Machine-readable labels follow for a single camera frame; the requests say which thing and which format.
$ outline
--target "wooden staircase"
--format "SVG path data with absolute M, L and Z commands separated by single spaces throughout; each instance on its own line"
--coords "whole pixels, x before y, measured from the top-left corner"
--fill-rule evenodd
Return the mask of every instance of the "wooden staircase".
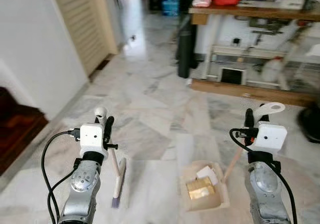
M 37 108 L 19 105 L 0 87 L 0 175 L 47 123 Z

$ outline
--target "white bottle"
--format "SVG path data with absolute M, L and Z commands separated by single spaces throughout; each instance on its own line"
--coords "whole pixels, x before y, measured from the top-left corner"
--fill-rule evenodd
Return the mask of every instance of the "white bottle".
M 283 68 L 282 58 L 275 57 L 269 60 L 262 68 L 261 77 L 265 82 L 275 82 L 278 80 L 279 74 Z

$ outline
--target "wooden door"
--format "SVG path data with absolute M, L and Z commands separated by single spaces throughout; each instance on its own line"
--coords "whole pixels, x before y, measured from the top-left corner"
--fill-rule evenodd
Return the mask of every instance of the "wooden door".
M 102 29 L 95 0 L 56 0 L 86 73 L 108 55 L 107 37 Z

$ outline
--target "white handle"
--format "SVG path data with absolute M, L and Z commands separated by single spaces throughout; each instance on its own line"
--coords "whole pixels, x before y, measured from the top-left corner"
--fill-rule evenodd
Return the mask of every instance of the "white handle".
M 258 122 L 263 115 L 282 112 L 285 110 L 285 108 L 285 105 L 282 103 L 266 103 L 265 105 L 261 106 L 253 112 L 254 121 Z

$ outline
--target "black cable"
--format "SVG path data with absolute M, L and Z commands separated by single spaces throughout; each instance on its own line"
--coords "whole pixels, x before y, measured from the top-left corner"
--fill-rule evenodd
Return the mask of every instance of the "black cable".
M 66 175 L 64 178 L 62 178 L 60 181 L 58 181 L 49 191 L 48 196 L 47 196 L 47 205 L 48 205 L 48 209 L 50 208 L 51 210 L 51 203 L 50 203 L 50 199 L 54 196 L 54 190 L 56 189 L 57 186 L 59 186 L 62 182 L 64 182 L 67 178 L 69 178 L 74 172 L 75 172 L 76 168 L 74 168 L 68 175 Z
M 229 135 L 231 137 L 231 139 L 236 143 L 238 144 L 240 147 L 242 147 L 243 149 L 245 149 L 246 151 L 248 152 L 252 152 L 254 153 L 253 150 L 251 150 L 250 148 L 246 147 L 245 145 L 243 145 L 241 142 L 239 142 L 233 135 L 233 132 L 241 132 L 242 129 L 238 129 L 238 128 L 232 128 L 230 131 L 229 131 Z M 298 221 L 297 221 L 297 211 L 296 211 L 296 204 L 295 204 L 295 198 L 294 198 L 294 195 L 292 193 L 292 190 L 289 186 L 289 184 L 287 183 L 287 181 L 285 180 L 285 178 L 281 175 L 280 172 L 278 172 L 278 170 L 269 162 L 265 162 L 265 164 L 267 164 L 272 171 L 274 171 L 274 173 L 280 178 L 280 180 L 282 181 L 282 183 L 284 184 L 286 190 L 288 191 L 288 194 L 289 194 L 289 197 L 290 197 L 290 202 L 291 202 L 291 209 L 292 209 L 292 216 L 293 216 L 293 224 L 298 224 Z
M 50 192 L 52 189 L 51 189 L 51 186 L 50 186 L 50 183 L 49 183 L 47 174 L 46 174 L 46 170 L 45 170 L 45 156 L 46 156 L 46 152 L 47 152 L 47 149 L 48 149 L 50 143 L 51 143 L 56 137 L 61 136 L 61 135 L 64 135 L 64 134 L 70 134 L 70 131 L 60 132 L 60 133 L 57 133 L 57 134 L 53 135 L 53 136 L 48 140 L 48 142 L 46 143 L 46 146 L 44 147 L 44 150 L 43 150 L 43 152 L 42 152 L 42 157 L 41 157 L 41 171 L 42 171 L 42 175 L 43 175 L 45 184 L 46 184 L 49 192 Z M 56 219 L 57 219 L 57 221 L 58 221 L 58 219 L 59 219 L 59 217 L 60 217 L 60 213 L 59 213 L 59 208 L 58 208 L 57 201 L 56 201 L 56 198 L 55 198 L 54 194 L 52 194 L 52 202 L 53 202 L 54 209 L 55 209 L 55 213 L 56 213 Z M 52 220 L 52 224 L 56 224 L 55 217 L 54 217 L 54 214 L 53 214 L 53 212 L 52 212 L 50 202 L 48 203 L 48 210 L 49 210 L 49 214 L 50 214 L 50 217 L 51 217 L 51 220 Z

